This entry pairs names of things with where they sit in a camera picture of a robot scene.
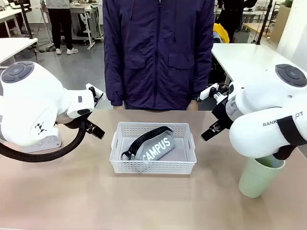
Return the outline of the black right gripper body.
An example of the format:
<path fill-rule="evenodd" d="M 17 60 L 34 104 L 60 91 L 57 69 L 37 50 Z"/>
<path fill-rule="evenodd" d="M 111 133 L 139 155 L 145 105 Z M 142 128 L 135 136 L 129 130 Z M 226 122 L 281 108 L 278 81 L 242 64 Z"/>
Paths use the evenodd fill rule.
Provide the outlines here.
<path fill-rule="evenodd" d="M 232 125 L 233 121 L 230 119 L 226 112 L 227 99 L 223 99 L 212 110 L 212 114 L 217 118 L 219 125 Z"/>

